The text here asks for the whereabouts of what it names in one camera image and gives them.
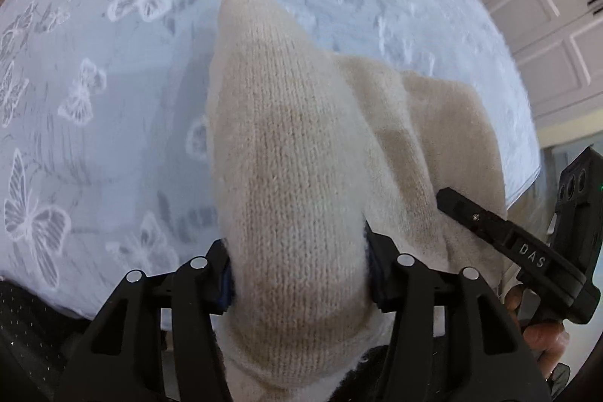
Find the person's right hand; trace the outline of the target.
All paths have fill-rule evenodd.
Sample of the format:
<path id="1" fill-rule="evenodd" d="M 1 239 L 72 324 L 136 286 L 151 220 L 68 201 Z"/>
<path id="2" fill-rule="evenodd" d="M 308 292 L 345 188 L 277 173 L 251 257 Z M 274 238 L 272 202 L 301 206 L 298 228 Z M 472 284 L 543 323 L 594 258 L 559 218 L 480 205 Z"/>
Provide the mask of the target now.
<path id="1" fill-rule="evenodd" d="M 570 335 L 562 323 L 540 323 L 523 329 L 520 327 L 517 311 L 522 301 L 524 288 L 517 285 L 509 290 L 504 299 L 504 306 L 513 323 L 521 330 L 522 337 L 531 350 L 541 351 L 537 365 L 544 379 L 551 376 L 569 344 Z"/>

